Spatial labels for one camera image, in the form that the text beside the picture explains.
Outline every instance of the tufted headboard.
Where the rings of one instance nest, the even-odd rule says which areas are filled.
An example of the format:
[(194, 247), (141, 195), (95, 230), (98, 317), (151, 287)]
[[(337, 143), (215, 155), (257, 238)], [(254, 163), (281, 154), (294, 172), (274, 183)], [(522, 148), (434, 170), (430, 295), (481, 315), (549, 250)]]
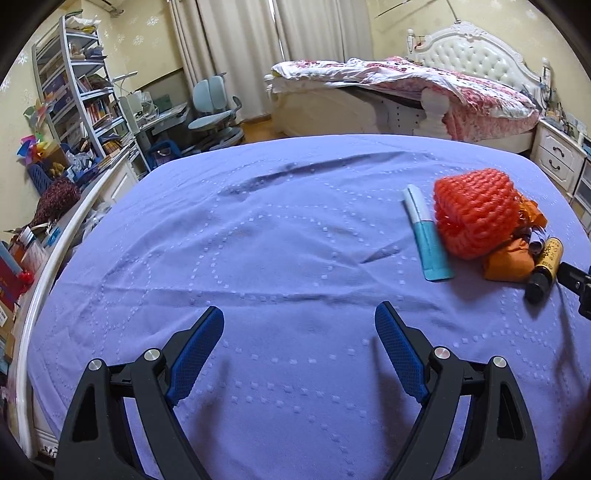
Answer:
[(542, 59), (542, 74), (532, 72), (523, 56), (502, 40), (469, 22), (460, 22), (424, 37), (417, 43), (408, 30), (408, 58), (427, 67), (495, 80), (514, 90), (525, 86), (545, 107), (550, 95), (550, 62)]

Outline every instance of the blue gripper pad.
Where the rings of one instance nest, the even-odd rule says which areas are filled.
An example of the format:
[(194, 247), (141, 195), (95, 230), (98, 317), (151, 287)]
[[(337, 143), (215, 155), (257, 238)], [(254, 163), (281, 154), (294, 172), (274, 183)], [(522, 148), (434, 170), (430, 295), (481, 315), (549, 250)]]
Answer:
[(423, 363), (383, 303), (375, 310), (375, 329), (404, 391), (422, 403), (428, 396)]
[(166, 393), (173, 407), (191, 393), (199, 372), (222, 336), (223, 326), (222, 311), (214, 309), (181, 351), (170, 369), (170, 387)]

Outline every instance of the white curtain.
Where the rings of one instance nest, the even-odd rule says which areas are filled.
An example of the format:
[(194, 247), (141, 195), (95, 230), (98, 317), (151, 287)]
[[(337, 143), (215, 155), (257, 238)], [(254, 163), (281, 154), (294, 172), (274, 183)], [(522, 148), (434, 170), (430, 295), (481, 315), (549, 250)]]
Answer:
[(172, 0), (168, 3), (173, 18), (174, 31), (183, 59), (183, 70), (189, 89), (201, 80), (216, 74), (205, 32), (201, 13), (196, 2)]
[(336, 0), (345, 60), (375, 60), (368, 6), (365, 0)]
[(239, 121), (270, 110), (263, 78), (282, 61), (268, 0), (171, 0), (177, 40), (192, 88), (226, 72), (226, 89), (244, 107)]
[(273, 0), (286, 60), (374, 57), (365, 0)]
[(335, 0), (274, 0), (286, 60), (344, 61)]

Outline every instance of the black bottle cap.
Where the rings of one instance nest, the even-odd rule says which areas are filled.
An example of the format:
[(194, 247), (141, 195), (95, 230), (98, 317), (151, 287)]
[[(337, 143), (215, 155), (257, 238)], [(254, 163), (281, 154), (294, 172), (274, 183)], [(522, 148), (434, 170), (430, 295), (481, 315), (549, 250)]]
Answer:
[(533, 305), (537, 305), (550, 291), (552, 284), (543, 273), (532, 274), (530, 281), (525, 288), (525, 298)]

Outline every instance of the drawer handle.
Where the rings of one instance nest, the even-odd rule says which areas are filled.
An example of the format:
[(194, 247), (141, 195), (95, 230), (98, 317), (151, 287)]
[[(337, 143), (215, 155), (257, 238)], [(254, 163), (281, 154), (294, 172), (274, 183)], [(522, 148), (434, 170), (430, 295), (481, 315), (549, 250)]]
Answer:
[(562, 155), (562, 158), (564, 158), (564, 153), (562, 152), (561, 149), (559, 149), (558, 147), (553, 147), (552, 150), (554, 150), (555, 152), (556, 151), (560, 152), (560, 154)]
[(555, 167), (554, 164), (552, 163), (552, 159), (550, 159), (549, 162), (550, 162), (550, 167), (552, 167), (555, 170), (560, 170), (560, 165), (558, 165), (558, 167)]

